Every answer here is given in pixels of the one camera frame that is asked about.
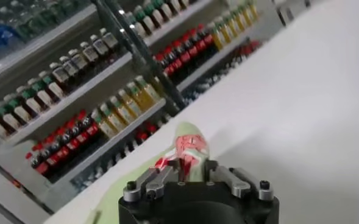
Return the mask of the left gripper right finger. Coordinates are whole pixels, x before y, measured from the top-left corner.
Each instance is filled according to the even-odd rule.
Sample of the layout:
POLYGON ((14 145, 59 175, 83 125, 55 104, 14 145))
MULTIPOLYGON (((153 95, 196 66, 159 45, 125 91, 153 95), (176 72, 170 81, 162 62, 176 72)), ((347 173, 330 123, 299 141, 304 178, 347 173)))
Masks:
POLYGON ((258 180, 243 168, 220 166, 214 160, 205 162, 205 180, 223 182, 236 198, 243 199, 247 194, 253 194, 260 201, 273 201, 274 199, 274 190, 269 181, 258 180))

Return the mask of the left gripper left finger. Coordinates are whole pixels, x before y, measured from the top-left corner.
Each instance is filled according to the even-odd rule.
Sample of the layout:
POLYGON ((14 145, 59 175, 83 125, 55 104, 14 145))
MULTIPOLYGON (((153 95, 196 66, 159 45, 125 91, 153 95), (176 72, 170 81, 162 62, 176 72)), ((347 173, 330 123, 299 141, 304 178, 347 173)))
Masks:
POLYGON ((136 180, 128 181, 123 189, 123 200, 134 203, 147 194, 152 194, 152 199, 164 195, 165 184, 178 182, 180 178, 180 161, 178 159, 168 162, 162 170, 148 168, 136 180))

